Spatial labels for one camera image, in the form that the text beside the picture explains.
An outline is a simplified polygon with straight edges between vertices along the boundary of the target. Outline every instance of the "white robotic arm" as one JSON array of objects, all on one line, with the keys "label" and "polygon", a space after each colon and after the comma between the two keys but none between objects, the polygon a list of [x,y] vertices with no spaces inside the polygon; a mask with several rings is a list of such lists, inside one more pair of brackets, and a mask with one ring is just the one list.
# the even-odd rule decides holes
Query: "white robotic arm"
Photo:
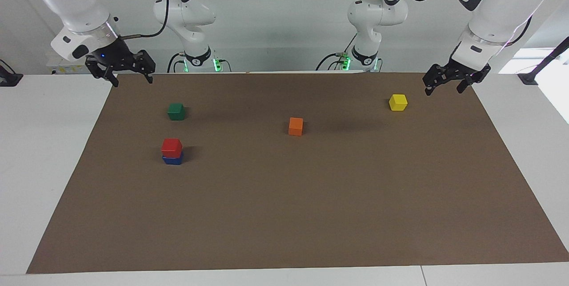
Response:
[{"label": "white robotic arm", "polygon": [[407,19],[405,0],[358,0],[350,5],[348,20],[356,27],[357,36],[351,49],[352,67],[372,71],[381,44],[380,26],[394,26]]},{"label": "white robotic arm", "polygon": [[100,0],[44,2],[63,22],[63,29],[51,42],[53,49],[63,58],[75,61],[87,56],[85,65],[91,74],[95,78],[109,80],[115,87],[118,80],[112,72],[122,70],[142,73],[152,83],[154,61],[144,50],[136,54],[130,52]]},{"label": "white robotic arm", "polygon": [[459,0],[473,12],[449,63],[433,65],[425,74],[425,92],[449,81],[461,81],[462,93],[469,85],[480,83],[490,71],[488,61],[500,53],[543,0]]},{"label": "white robotic arm", "polygon": [[[164,12],[164,1],[157,1],[154,4],[154,14],[161,23],[164,23]],[[215,19],[215,13],[207,0],[170,0],[166,26],[180,38],[185,58],[191,64],[191,71],[219,69],[215,61],[215,51],[212,51],[205,33],[199,28],[212,24]]]}]

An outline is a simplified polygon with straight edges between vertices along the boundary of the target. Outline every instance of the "brown paper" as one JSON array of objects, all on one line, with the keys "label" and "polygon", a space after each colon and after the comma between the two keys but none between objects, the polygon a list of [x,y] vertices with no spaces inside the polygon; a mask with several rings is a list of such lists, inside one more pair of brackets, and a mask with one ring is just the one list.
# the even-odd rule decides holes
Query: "brown paper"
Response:
[{"label": "brown paper", "polygon": [[121,75],[28,273],[569,261],[474,91],[421,77]]}]

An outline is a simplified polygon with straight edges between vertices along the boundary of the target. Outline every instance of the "cube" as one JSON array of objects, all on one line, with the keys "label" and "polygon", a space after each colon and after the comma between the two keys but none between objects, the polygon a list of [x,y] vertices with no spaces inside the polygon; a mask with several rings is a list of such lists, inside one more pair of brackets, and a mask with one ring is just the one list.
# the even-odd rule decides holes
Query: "cube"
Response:
[{"label": "cube", "polygon": [[170,117],[170,120],[184,120],[184,105],[180,103],[170,104],[168,107],[168,117]]},{"label": "cube", "polygon": [[165,158],[180,158],[183,146],[178,138],[166,138],[162,143],[162,156]]},{"label": "cube", "polygon": [[304,120],[302,118],[291,117],[289,121],[289,135],[302,136],[303,126]]},{"label": "cube", "polygon": [[389,100],[389,106],[394,112],[402,112],[407,107],[407,97],[399,94],[392,95]]},{"label": "cube", "polygon": [[184,158],[184,152],[181,153],[179,158],[168,158],[168,157],[162,156],[162,160],[167,165],[181,165],[183,158]]}]

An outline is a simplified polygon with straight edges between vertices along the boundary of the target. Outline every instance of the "white wall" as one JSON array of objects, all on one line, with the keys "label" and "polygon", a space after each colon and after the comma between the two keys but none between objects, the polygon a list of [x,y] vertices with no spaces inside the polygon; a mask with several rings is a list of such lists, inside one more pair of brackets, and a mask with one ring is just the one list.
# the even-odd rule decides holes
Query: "white wall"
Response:
[{"label": "white wall", "polygon": [[[0,56],[22,73],[46,73],[44,53],[61,28],[57,16],[41,0],[0,0]],[[120,18],[123,34],[151,33],[159,28],[154,0],[103,0]],[[322,57],[343,51],[355,29],[347,8],[355,0],[211,0],[218,19],[205,27],[212,47],[232,63],[234,71],[311,70]],[[547,0],[528,35],[492,61],[499,70],[565,0]],[[410,15],[399,26],[382,28],[380,57],[384,71],[426,71],[447,63],[470,13],[457,0],[409,2]],[[164,71],[181,43],[171,31],[153,39],[128,42],[133,51],[146,49]]]},{"label": "white wall", "polygon": [[524,47],[549,48],[557,47],[569,36],[569,0],[566,0],[557,11],[538,29]]}]

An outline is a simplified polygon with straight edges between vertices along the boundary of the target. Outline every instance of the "table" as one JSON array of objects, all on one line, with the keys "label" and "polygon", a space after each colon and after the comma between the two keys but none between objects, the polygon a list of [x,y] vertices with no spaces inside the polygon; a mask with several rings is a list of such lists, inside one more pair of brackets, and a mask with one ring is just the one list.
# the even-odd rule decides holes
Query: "table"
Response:
[{"label": "table", "polygon": [[[27,275],[27,266],[97,120],[110,85],[89,76],[27,76],[0,89],[2,285],[561,285],[569,263],[303,270]],[[475,91],[569,248],[569,125],[537,87],[490,75]]]}]

